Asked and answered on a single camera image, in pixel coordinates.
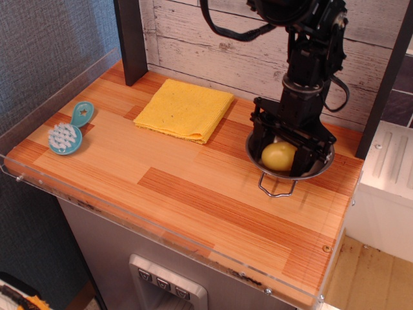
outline yellow potato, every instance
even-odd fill
[[[297,148],[285,141],[271,143],[261,154],[264,166],[275,171],[290,171]]]

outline metal bowl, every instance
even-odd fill
[[[332,162],[333,162],[333,160],[334,160],[334,155],[335,155],[334,146],[331,145],[331,147],[330,147],[330,153],[331,153],[331,155],[330,155],[330,157],[329,157],[329,159],[328,159],[327,162],[322,162],[322,161],[317,160],[317,161],[314,163],[313,167],[312,167],[308,172],[304,173],[303,175],[301,175],[301,176],[289,176],[289,175],[288,175],[288,171],[275,171],[275,170],[268,169],[266,166],[263,165],[261,159],[260,159],[259,161],[256,161],[256,160],[252,157],[251,151],[250,151],[250,148],[249,148],[249,142],[250,142],[251,136],[252,136],[252,132],[248,135],[247,141],[246,141],[246,143],[245,143],[245,148],[246,148],[246,150],[247,150],[247,155],[248,155],[248,157],[250,158],[250,160],[252,161],[252,163],[253,163],[259,170],[262,171],[261,177],[260,177],[259,182],[258,182],[258,187],[259,187],[262,191],[264,191],[265,194],[267,194],[267,195],[269,195],[270,197],[273,197],[273,198],[291,196],[292,193],[293,193],[293,191],[294,191],[294,188],[295,188],[295,186],[296,186],[296,184],[297,184],[297,182],[298,182],[299,180],[306,180],[306,179],[313,178],[313,177],[315,177],[315,176],[320,175],[321,173],[325,172],[325,171],[331,166],[331,164],[332,164]],[[292,180],[293,183],[292,183],[290,192],[288,192],[288,193],[286,193],[286,194],[272,194],[272,193],[270,193],[268,190],[266,190],[266,189],[262,186],[262,182],[263,182],[264,176],[265,176],[266,174],[269,174],[269,175],[274,176],[274,177],[276,177],[276,178]]]

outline white bristles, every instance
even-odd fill
[[[49,144],[55,149],[66,150],[76,142],[76,132],[70,124],[60,123],[49,130]]]

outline wire handle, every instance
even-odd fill
[[[297,180],[294,180],[294,182],[292,183],[290,192],[289,192],[288,194],[276,194],[276,195],[275,195],[275,194],[271,194],[270,192],[268,192],[268,191],[264,188],[264,186],[262,186],[262,182],[263,182],[263,179],[264,179],[264,175],[266,175],[265,172],[263,172],[263,173],[261,174],[261,177],[260,177],[259,182],[258,182],[258,187],[259,187],[261,190],[263,190],[263,191],[265,192],[265,194],[269,195],[271,198],[289,197],[289,196],[291,196],[291,195],[292,195],[292,192],[294,191],[294,188],[296,187],[297,182],[298,182]]]

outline black metal frame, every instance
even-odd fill
[[[413,0],[407,6],[404,20],[401,24],[399,35],[394,44],[393,52],[387,64],[387,68],[380,84],[379,91],[374,101],[373,108],[368,117],[366,127],[364,129],[363,137],[361,138],[359,147],[356,152],[356,157],[365,159],[368,150],[374,139],[377,127],[379,125],[381,115],[383,114],[385,105],[387,103],[393,84],[396,80],[398,72],[406,54],[408,44],[413,35]]]
[[[139,0],[114,0],[114,5],[125,83],[132,86],[148,72]]]

